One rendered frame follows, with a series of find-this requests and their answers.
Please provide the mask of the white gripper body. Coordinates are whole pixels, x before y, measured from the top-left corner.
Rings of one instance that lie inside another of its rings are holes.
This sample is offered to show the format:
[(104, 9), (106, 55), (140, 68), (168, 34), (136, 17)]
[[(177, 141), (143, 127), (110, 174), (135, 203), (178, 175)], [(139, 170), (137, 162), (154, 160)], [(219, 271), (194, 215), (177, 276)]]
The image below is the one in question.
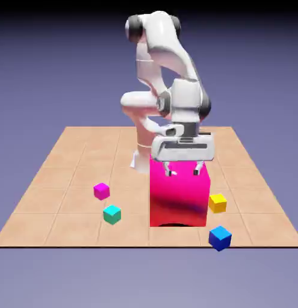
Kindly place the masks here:
[(198, 134), (196, 137), (157, 136), (151, 150), (151, 157), (161, 162), (212, 161), (214, 137), (212, 134)]

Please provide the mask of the small yellow cube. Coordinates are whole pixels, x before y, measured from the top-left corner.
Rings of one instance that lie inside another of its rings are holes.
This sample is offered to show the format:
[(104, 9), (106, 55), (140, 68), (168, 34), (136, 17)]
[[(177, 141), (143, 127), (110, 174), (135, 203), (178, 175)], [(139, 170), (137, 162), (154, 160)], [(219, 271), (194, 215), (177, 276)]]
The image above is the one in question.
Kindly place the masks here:
[(213, 213), (222, 213), (226, 211), (227, 200), (223, 194), (213, 194), (209, 196), (208, 206)]

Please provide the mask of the small magenta cube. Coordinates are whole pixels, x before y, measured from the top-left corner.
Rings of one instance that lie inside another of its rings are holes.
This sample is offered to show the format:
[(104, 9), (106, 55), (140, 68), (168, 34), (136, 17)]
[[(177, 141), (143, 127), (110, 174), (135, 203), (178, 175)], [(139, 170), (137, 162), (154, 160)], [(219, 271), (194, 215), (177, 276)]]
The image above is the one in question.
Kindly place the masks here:
[(94, 196), (99, 200), (104, 200), (110, 196), (110, 187), (105, 183), (99, 183), (93, 187)]

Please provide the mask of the small teal cube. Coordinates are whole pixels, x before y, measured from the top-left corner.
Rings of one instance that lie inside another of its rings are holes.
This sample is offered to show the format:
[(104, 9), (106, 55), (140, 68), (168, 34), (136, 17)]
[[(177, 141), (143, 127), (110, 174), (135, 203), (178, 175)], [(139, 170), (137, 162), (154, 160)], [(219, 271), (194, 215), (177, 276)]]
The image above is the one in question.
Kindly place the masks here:
[(121, 220), (121, 208), (118, 208), (115, 205), (109, 205), (103, 210), (104, 221), (109, 224), (116, 224)]

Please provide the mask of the small blue cube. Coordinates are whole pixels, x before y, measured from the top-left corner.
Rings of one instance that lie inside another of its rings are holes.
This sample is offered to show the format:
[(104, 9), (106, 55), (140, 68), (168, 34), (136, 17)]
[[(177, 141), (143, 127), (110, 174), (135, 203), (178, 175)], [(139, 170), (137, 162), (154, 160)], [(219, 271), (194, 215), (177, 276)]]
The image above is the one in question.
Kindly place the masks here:
[(218, 226), (209, 232), (208, 242), (217, 251), (228, 248), (231, 244), (232, 234), (223, 226)]

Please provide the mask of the large pink box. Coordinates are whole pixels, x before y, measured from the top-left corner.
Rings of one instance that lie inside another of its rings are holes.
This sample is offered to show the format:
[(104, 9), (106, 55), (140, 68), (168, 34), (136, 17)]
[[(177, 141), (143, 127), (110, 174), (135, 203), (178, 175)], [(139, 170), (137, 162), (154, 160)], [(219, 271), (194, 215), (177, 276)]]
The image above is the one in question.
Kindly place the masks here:
[(149, 220), (151, 227), (166, 225), (206, 226), (211, 181), (203, 165), (193, 174), (194, 161), (171, 162), (175, 175), (166, 176), (162, 162), (150, 160)]

